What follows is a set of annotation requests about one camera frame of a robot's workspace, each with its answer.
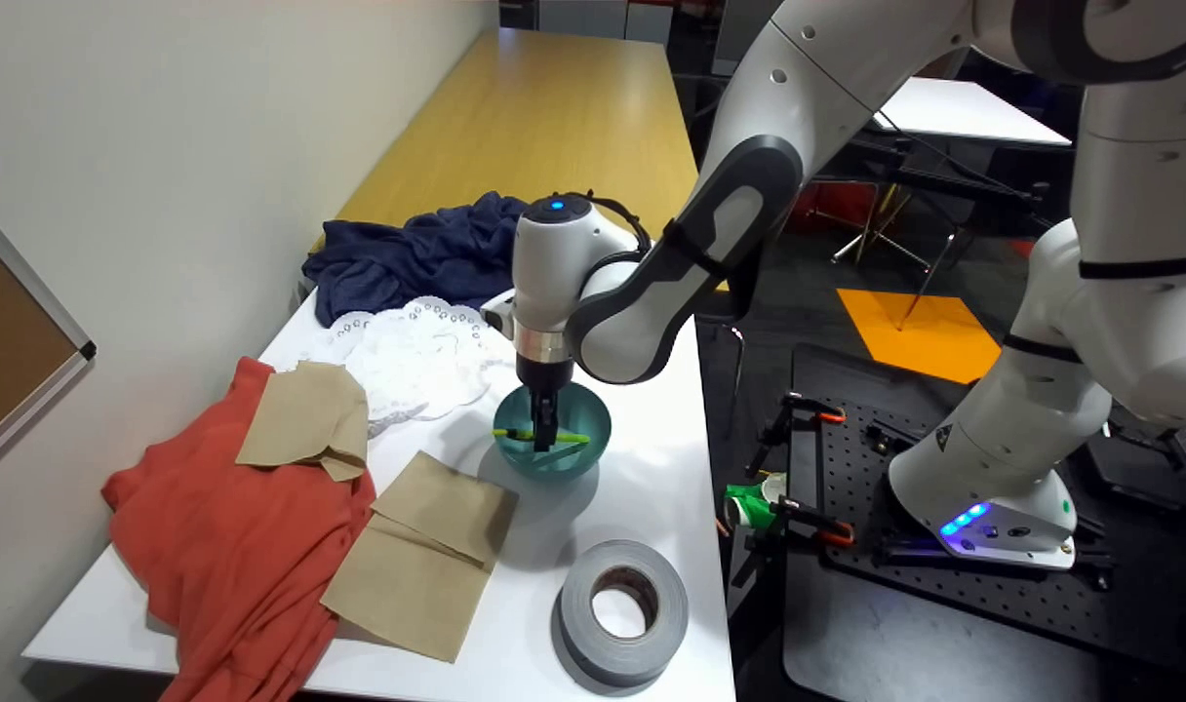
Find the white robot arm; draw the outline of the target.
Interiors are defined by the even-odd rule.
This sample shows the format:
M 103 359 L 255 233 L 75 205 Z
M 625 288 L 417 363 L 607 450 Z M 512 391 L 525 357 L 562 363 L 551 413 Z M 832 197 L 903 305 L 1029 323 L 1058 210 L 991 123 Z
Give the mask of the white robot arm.
M 991 370 L 890 461 L 887 485 L 964 562 L 1070 570 L 1076 504 L 1058 466 L 1115 409 L 1186 430 L 1186 0 L 780 0 L 661 237 L 610 222 L 590 197 L 518 215 L 517 376 L 536 440 L 557 440 L 557 396 L 578 376 L 657 379 L 696 302 L 952 51 L 1083 93 L 1070 210 L 1029 245 Z

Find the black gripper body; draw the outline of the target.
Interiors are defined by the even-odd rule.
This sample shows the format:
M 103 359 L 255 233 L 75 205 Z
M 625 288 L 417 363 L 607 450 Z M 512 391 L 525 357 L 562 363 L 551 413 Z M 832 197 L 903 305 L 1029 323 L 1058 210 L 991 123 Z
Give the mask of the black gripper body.
M 557 396 L 571 384 L 571 353 L 557 331 L 517 331 L 517 376 L 536 396 Z

